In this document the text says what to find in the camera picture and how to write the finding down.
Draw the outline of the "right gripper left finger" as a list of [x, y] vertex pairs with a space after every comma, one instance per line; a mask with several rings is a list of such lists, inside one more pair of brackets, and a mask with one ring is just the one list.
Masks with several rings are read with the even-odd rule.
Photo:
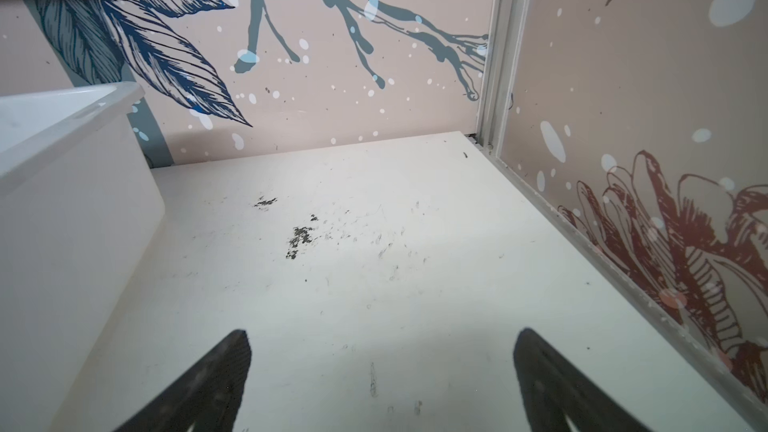
[[251, 360], [247, 333], [232, 331], [118, 429], [233, 430]]

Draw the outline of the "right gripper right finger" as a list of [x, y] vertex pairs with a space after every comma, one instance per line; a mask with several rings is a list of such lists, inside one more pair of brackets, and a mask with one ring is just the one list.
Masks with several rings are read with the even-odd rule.
[[648, 429], [533, 329], [519, 333], [513, 361], [531, 430]]

